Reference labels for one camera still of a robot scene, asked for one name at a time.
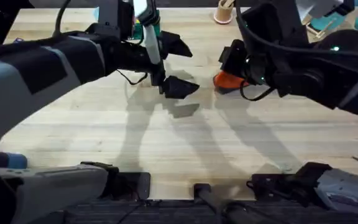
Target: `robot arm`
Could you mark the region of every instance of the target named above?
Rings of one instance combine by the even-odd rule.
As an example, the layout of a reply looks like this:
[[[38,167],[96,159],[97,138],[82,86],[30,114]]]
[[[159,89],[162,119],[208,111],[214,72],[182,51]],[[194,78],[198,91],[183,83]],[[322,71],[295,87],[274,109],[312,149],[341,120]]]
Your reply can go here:
[[[358,175],[308,162],[296,174],[254,174],[247,185],[257,200],[286,199],[304,207],[358,213]]]
[[[305,96],[358,114],[358,31],[340,30],[309,43],[295,3],[265,1],[243,13],[237,8],[244,41],[226,48],[222,70],[281,97]]]
[[[84,32],[0,46],[0,138],[65,93],[118,68],[152,72],[155,66],[143,47]]]
[[[142,1],[135,3],[136,9]],[[117,69],[149,73],[152,85],[167,98],[184,99],[196,91],[196,84],[165,77],[162,59],[169,53],[191,57],[191,52],[176,34],[164,32],[163,44],[158,44],[152,27],[159,19],[154,1],[145,2],[136,14],[146,26],[146,47],[125,41],[132,35],[134,6],[101,1],[99,22],[86,32],[0,46],[0,138],[65,93]]]

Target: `black base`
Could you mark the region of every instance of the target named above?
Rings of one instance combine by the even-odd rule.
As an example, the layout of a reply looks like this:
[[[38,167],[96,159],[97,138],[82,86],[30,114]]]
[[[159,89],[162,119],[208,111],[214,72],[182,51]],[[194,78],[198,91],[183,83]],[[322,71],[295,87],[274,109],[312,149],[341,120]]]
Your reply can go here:
[[[252,175],[252,190],[255,194],[256,200],[264,202],[277,202],[283,200],[282,197],[275,195],[268,189],[274,189],[277,191],[286,191],[280,189],[282,183],[286,177],[290,174],[254,174]]]
[[[113,197],[115,200],[146,200],[150,196],[151,175],[148,172],[119,172]]]
[[[194,195],[194,203],[195,204],[203,204],[204,203],[204,200],[200,197],[200,192],[202,190],[212,192],[212,188],[209,184],[195,184],[193,186],[193,195]]]

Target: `black cable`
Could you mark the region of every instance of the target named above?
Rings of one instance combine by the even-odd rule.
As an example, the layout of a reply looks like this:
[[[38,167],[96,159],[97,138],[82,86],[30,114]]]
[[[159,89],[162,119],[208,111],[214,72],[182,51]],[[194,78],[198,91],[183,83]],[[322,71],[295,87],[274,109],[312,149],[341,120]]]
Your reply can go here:
[[[140,41],[138,43],[136,43],[136,45],[140,45],[143,43],[144,41],[144,32],[143,32],[143,26],[140,28],[140,30],[142,31],[142,35],[140,37]]]
[[[246,185],[247,185],[247,187],[248,187],[249,189],[251,189],[251,190],[254,189],[254,185],[253,185],[252,181],[248,180],[247,183],[246,183]]]
[[[68,4],[70,3],[71,0],[65,0],[65,2],[63,3],[63,5],[61,6],[61,8],[59,9],[59,13],[57,14],[57,18],[56,18],[56,23],[55,23],[55,31],[53,32],[52,37],[56,37],[60,34],[62,34],[60,32],[60,25],[62,23],[62,17],[63,17],[63,13],[65,12]]]
[[[264,217],[268,220],[271,220],[271,221],[274,221],[274,222],[277,222],[277,223],[281,223],[281,224],[289,224],[288,222],[285,222],[285,221],[282,221],[282,220],[279,220],[273,216],[270,216],[270,215],[267,215],[266,213],[264,212],[261,212],[259,211],[258,209],[254,208],[254,207],[251,207],[249,205],[246,205],[242,202],[238,202],[238,201],[228,201],[227,204],[225,204],[225,206],[223,206],[222,210],[221,210],[221,214],[223,217],[227,217],[227,212],[232,210],[234,207],[240,207],[240,208],[243,208],[245,210],[245,212],[247,213],[250,213],[250,212],[254,212],[258,215],[260,215],[261,217]]]
[[[139,195],[138,191],[135,190],[135,189],[130,185],[130,183],[129,183],[128,181],[126,181],[126,185],[127,185],[127,187],[129,188],[129,190],[131,190],[131,198],[132,198],[132,196],[133,196],[133,193],[135,192],[135,194],[136,194],[136,200],[141,201],[142,199],[140,198],[140,195]]]
[[[121,217],[121,219],[117,222],[117,224],[121,224],[130,214],[132,214],[134,211],[136,211],[142,205],[144,205],[143,202],[138,204],[138,205],[136,205],[136,207],[134,207],[132,210],[127,212],[123,217]]]
[[[241,82],[240,86],[244,86],[246,84],[247,80],[244,80]],[[271,94],[271,92],[273,92],[275,90],[275,88],[270,87],[268,90],[264,91],[261,95],[255,97],[255,98],[248,98],[245,96],[244,94],[244,88],[240,88],[240,94],[244,99],[247,99],[249,101],[258,101],[261,100],[263,98],[265,98],[267,95]]]
[[[137,82],[132,82],[128,77],[126,77],[120,70],[116,70],[117,72],[119,72],[131,85],[137,85],[140,82],[142,82],[143,80],[145,80],[149,74],[147,74],[147,72],[144,73],[144,76],[142,78],[140,78]]]

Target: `wire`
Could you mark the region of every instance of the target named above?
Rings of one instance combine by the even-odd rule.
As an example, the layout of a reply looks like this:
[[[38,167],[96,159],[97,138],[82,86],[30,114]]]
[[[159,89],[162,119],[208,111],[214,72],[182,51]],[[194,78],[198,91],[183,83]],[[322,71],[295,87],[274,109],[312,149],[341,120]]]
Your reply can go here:
[[[264,212],[259,211],[258,209],[251,207],[249,205],[246,205],[242,202],[238,202],[238,201],[229,201],[227,204],[225,204],[225,206],[223,206],[222,210],[221,210],[221,214],[223,215],[223,217],[227,217],[227,211],[230,210],[230,208],[232,209],[233,207],[240,207],[243,208],[245,210],[245,212],[250,213],[250,212],[254,212],[258,215],[260,215],[261,217],[264,217],[268,220],[271,220],[273,222],[276,223],[281,223],[281,224],[289,224],[288,222],[279,220],[273,216],[267,215]]]
[[[123,40],[123,42],[124,42],[124,43],[128,43],[128,44],[134,44],[134,45],[137,45],[137,46],[139,46],[140,44],[142,44],[143,41],[144,41],[143,28],[140,28],[140,30],[142,31],[142,35],[141,35],[140,40],[139,40],[138,43],[131,43],[131,42],[127,41],[127,40]]]
[[[244,80],[241,82],[241,85],[240,86],[244,86],[246,84],[246,81],[247,80]],[[247,99],[249,101],[258,101],[258,100],[261,100],[263,98],[265,98],[267,95],[271,94],[271,92],[273,92],[275,90],[275,88],[273,87],[270,87],[268,90],[264,91],[261,95],[255,97],[255,98],[248,98],[245,96],[244,94],[244,88],[240,88],[240,94],[241,96],[244,98],[244,99]]]
[[[120,73],[131,85],[137,85],[140,82],[142,82],[143,80],[145,80],[149,74],[147,74],[147,72],[144,73],[144,76],[142,78],[140,78],[137,82],[132,82],[128,77],[126,77],[120,70],[116,70],[118,73]]]
[[[59,13],[57,14],[56,17],[56,23],[55,23],[55,31],[53,32],[52,37],[56,37],[60,34],[62,34],[60,32],[60,25],[62,23],[62,17],[63,17],[63,13],[65,12],[68,4],[70,3],[71,0],[65,0],[65,2],[63,3],[63,5],[61,6],[61,8],[59,9]]]
[[[145,207],[154,207],[154,208],[191,208],[195,206],[199,206],[191,202],[190,205],[183,205],[183,206],[161,206],[160,204],[163,202],[163,200],[158,200],[155,203],[150,203],[149,200],[142,200],[140,201],[140,204],[138,204],[136,207],[134,207],[132,210],[127,212],[124,216],[120,218],[120,220],[116,224],[121,224],[130,214],[132,214],[134,211],[136,211],[139,207],[144,205]]]
[[[132,210],[127,212],[123,217],[121,217],[120,220],[118,220],[117,224],[121,224],[130,214],[132,214],[134,211],[136,211],[142,205],[145,205],[145,203],[140,203],[140,204],[136,205],[136,207],[134,207]]]
[[[143,26],[140,28],[141,32],[142,32],[142,35],[140,37],[140,41],[138,43],[136,43],[136,45],[140,45],[143,43],[144,41],[144,32],[143,32]]]
[[[131,190],[131,198],[132,198],[132,196],[133,196],[133,193],[135,192],[135,194],[136,194],[136,200],[138,200],[138,201],[142,200],[142,199],[140,198],[140,195],[139,195],[137,189],[135,190],[135,189],[130,185],[130,183],[129,183],[128,181],[126,182],[126,185],[127,185],[127,187],[129,188],[129,190]]]

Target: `gray robot arm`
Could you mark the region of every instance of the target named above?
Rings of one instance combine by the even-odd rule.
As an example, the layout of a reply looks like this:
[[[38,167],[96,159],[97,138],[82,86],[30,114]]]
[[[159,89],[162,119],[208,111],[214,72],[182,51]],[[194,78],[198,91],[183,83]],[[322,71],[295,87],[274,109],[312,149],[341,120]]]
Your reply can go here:
[[[342,212],[358,213],[358,175],[308,162],[296,174],[254,174],[247,184],[257,200],[284,198]]]
[[[105,74],[101,47],[89,39],[66,36],[0,46],[0,138],[45,105]]]

